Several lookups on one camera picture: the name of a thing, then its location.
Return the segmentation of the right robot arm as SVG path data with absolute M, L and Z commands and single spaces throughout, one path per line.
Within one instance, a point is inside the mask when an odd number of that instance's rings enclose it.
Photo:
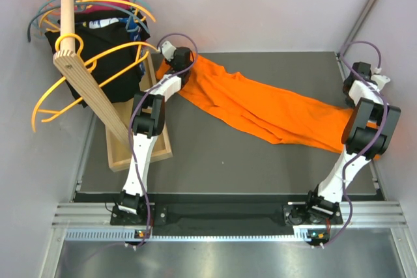
M 343 82 L 343 92 L 353 107 L 343 131 L 343 150 L 330 174 L 308 193 L 304 207 L 306 219 L 313 224 L 341 223 L 339 204 L 359 171 L 376 156 L 383 155 L 394 134 L 401 109 L 381 98 L 386 76 L 374 74 L 371 65 L 357 62 Z

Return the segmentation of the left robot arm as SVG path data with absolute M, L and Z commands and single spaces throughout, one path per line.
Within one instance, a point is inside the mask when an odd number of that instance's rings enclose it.
M 169 41 L 163 42 L 159 50 L 168 71 L 153 87 L 134 96 L 130 121 L 132 157 L 126 182 L 113 207 L 112 225 L 151 223 L 147 175 L 153 148 L 165 126 L 165 103 L 188 82 L 195 61 L 190 48 L 176 48 Z

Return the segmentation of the orange trousers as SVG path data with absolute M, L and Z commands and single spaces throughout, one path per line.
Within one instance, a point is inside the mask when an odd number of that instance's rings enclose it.
M 341 136 L 352 109 L 230 74 L 203 56 L 193 64 L 179 94 L 227 125 L 271 144 L 305 145 L 341 153 Z

